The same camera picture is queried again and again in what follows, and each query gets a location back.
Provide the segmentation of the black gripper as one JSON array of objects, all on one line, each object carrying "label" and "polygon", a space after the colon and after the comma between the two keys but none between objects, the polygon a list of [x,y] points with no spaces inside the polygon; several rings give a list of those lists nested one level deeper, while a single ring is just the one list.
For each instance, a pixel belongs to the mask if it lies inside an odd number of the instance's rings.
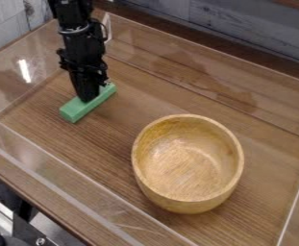
[{"label": "black gripper", "polygon": [[83,22],[59,20],[59,34],[64,47],[56,53],[60,67],[70,72],[76,94],[83,102],[90,102],[107,85],[108,66],[106,54],[107,28],[98,19]]}]

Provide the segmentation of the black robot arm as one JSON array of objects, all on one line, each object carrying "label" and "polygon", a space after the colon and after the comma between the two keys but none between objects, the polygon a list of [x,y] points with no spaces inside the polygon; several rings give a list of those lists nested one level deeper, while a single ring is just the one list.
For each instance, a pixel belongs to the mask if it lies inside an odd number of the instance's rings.
[{"label": "black robot arm", "polygon": [[94,100],[107,84],[108,66],[103,60],[106,40],[103,23],[91,16],[92,0],[48,0],[57,33],[64,47],[56,50],[60,68],[70,73],[76,94],[83,102]]}]

